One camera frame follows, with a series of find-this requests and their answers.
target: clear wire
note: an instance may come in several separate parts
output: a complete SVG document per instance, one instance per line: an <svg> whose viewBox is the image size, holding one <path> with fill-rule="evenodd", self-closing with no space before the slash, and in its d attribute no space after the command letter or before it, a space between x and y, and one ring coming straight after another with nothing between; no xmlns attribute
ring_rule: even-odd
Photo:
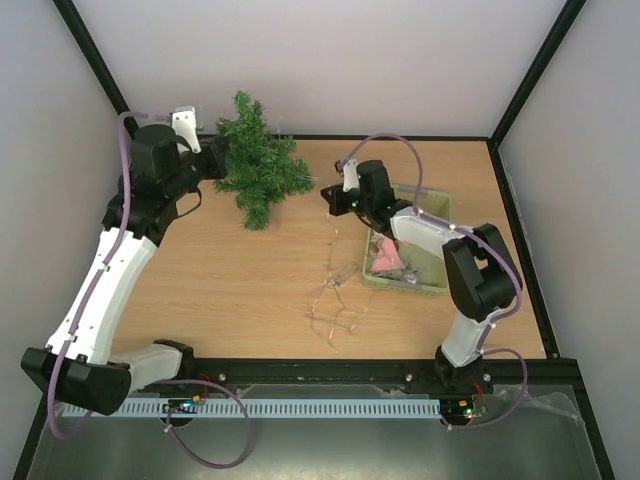
<svg viewBox="0 0 640 480"><path fill-rule="evenodd" d="M307 300L307 318L309 319L309 328L316 336L327 346L333 349L336 353L338 353L338 349L333 344L333 338L336 330L340 330L346 332L348 334L352 334L353 330L356 328L357 322L360 321L368 312L371 306L371 302L373 301L373 296L376 292L372 292L367 305L362 309L352 308L347 305L344 301L342 295L339 292L339 289L347 282L349 279L356 275L360 271L360 267L355 262L347 262L340 267L334 267L334 252L336 245L338 243L339 232L333 221L329 215L326 215L327 222L331 225L331 228L334 232L333 241L329 244L329 255L326 263L326 276L324 279L324 283L321 287L315 289L309 295ZM337 309L335 315L329 316L329 318L325 318L321 316L318 312L320 300L323 298L325 292L332 291L334 298L338 301L340 307ZM356 316L355 319L351 321L351 323L341 323L338 320L340 317L345 314L350 313ZM324 333L318 329L316 323L322 323L328 326L328 333Z"/></svg>

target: white cable tray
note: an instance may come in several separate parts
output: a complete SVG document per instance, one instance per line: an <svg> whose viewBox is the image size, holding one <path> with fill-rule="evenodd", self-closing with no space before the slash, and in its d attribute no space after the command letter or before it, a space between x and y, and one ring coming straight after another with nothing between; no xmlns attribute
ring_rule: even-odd
<svg viewBox="0 0 640 480"><path fill-rule="evenodd" d="M427 399L243 399L251 418L440 418L440 402ZM111 417L149 418L166 414L169 399L128 398ZM86 410L68 405L64 417L81 417ZM174 413L181 417L242 418L236 402L208 399L202 406L184 408Z"/></svg>

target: black corner post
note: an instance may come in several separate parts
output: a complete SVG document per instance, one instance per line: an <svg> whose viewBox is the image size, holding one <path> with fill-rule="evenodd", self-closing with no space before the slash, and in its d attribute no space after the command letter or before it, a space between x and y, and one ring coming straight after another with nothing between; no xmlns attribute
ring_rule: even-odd
<svg viewBox="0 0 640 480"><path fill-rule="evenodd" d="M84 24L78 9L74 5L72 0L53 0L58 12L60 12L60 16L67 24L69 31L73 35L73 38L76 40L78 47L82 51L84 57L89 62L89 66L96 78L102 85L104 92L107 94L111 105L115 111L120 114L122 112L127 112L130 110L127 102L125 101L116 81L113 79L107 64L105 63L102 55L100 55L100 51L98 47L93 42L93 38L91 38L91 34L87 29L87 26ZM133 118L127 118L125 120L125 127L129 132L129 135L133 137L133 134L138 129L138 123Z"/></svg>
<svg viewBox="0 0 640 480"><path fill-rule="evenodd" d="M493 135L491 135L489 139L490 150L497 149L507 136L507 132L516 121L520 110L524 107L529 95L533 92L538 80L542 77L547 65L551 62L556 50L558 50L562 40L564 40L564 37L569 32L571 25L573 25L573 22L578 17L580 10L582 10L586 2L587 0L567 0L564 7L562 7L562 11L547 34L547 38L545 38L542 43L540 50L538 50L533 63L529 67L529 70L527 70L526 75L522 79L504 115L502 115Z"/></svg>

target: white bracket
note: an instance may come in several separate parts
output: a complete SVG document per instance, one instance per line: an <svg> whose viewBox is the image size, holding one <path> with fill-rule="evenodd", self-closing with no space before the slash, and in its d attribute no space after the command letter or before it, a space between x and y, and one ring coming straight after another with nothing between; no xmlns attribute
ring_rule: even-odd
<svg viewBox="0 0 640 480"><path fill-rule="evenodd" d="M342 176L344 181L342 183L342 191L348 192L355 188L360 188L360 181L358 180L358 161L352 158L342 167Z"/></svg>
<svg viewBox="0 0 640 480"><path fill-rule="evenodd" d="M196 119L195 107L178 107L176 111L171 114L171 128L176 132L176 135L183 137L191 150L194 153L200 153L200 142L196 135L198 122ZM178 144L178 152L187 152L188 149L184 145Z"/></svg>

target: white wall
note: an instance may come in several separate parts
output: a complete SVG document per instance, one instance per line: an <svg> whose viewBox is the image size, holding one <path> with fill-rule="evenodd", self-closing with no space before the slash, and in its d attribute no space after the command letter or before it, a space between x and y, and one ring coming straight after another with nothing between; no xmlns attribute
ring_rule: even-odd
<svg viewBox="0 0 640 480"><path fill-rule="evenodd" d="M564 0L77 0L124 96L283 133L490 135Z"/></svg>
<svg viewBox="0 0 640 480"><path fill-rule="evenodd" d="M587 2L502 147L562 354L617 477L640 445L640 3Z"/></svg>
<svg viewBox="0 0 640 480"><path fill-rule="evenodd" d="M0 8L0 478L11 478L41 396L20 358L69 308L119 160L115 113L53 2Z"/></svg>

